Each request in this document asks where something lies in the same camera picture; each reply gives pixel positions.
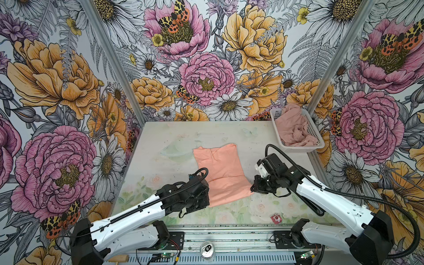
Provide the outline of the peach graphic t-shirt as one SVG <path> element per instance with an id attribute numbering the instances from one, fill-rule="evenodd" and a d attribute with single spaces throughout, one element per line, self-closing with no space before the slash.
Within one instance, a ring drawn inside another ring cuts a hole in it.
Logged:
<path id="1" fill-rule="evenodd" d="M 253 193 L 251 183 L 246 178 L 235 144 L 220 148 L 193 150 L 199 168 L 207 168 L 206 181 L 209 185 L 209 206 L 216 207 L 229 204 Z"/>

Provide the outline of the dusty pink garment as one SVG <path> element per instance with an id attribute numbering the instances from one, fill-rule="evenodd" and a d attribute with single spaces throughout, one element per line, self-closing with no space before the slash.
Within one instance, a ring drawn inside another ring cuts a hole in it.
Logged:
<path id="1" fill-rule="evenodd" d="M 275 125 L 284 146 L 310 147 L 318 143 L 316 137 L 308 133 L 308 119 L 302 115 L 300 106 L 294 103 L 287 104 Z"/>

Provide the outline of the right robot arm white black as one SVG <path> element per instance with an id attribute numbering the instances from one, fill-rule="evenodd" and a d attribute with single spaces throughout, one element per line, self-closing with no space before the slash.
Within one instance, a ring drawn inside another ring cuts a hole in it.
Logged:
<path id="1" fill-rule="evenodd" d="M 259 160 L 251 191 L 275 194 L 286 188 L 297 195 L 315 214 L 335 217 L 343 226 L 320 225 L 299 220 L 290 231 L 292 245 L 325 245 L 351 254 L 362 265 L 381 265 L 394 245 L 391 219 L 383 212 L 373 213 L 365 205 L 327 191 L 327 187 L 306 169 L 287 167 L 272 153 Z"/>

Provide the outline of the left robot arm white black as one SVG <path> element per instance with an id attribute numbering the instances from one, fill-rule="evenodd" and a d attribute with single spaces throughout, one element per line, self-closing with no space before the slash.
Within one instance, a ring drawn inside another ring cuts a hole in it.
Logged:
<path id="1" fill-rule="evenodd" d="M 89 221 L 79 220 L 70 236 L 74 265 L 101 265 L 107 259 L 134 248 L 158 248 L 170 238 L 161 218 L 185 214 L 209 205 L 208 170 L 201 168 L 189 181 L 167 184 L 148 199 L 119 214 Z"/>

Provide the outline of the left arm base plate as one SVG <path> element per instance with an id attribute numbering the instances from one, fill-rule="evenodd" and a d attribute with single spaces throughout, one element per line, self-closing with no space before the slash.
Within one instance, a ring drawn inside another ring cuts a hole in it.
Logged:
<path id="1" fill-rule="evenodd" d="M 158 250 L 183 250 L 185 233 L 181 231 L 170 232 L 170 238 L 158 246 Z"/>

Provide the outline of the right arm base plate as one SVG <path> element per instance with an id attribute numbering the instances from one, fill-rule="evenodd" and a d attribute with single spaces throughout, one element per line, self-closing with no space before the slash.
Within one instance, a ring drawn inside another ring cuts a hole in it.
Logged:
<path id="1" fill-rule="evenodd" d="M 269 241 L 275 244 L 276 249 L 320 249 L 322 246 L 320 244 L 311 244 L 306 241 L 301 233 L 294 233 L 289 230 L 274 231 Z"/>

